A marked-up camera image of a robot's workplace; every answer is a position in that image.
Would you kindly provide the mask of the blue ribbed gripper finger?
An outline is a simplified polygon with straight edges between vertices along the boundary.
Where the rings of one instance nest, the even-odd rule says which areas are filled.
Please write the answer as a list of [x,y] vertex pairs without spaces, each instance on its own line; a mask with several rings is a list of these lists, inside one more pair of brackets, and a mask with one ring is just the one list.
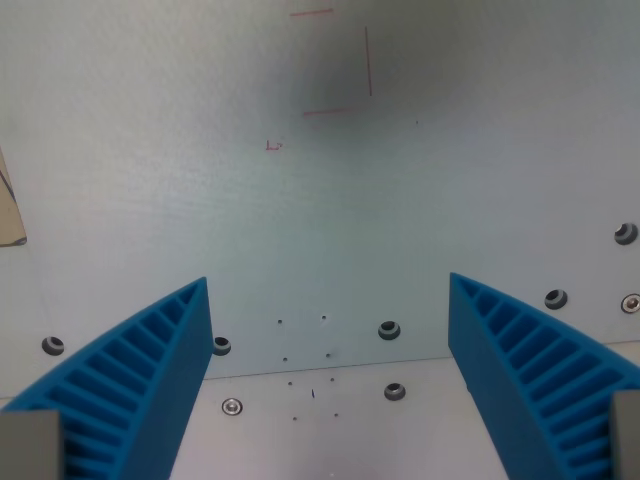
[[613,478],[611,400],[638,388],[638,366],[457,273],[448,345],[508,478]]
[[60,414],[66,479],[167,479],[213,352],[199,278],[87,344],[2,410]]

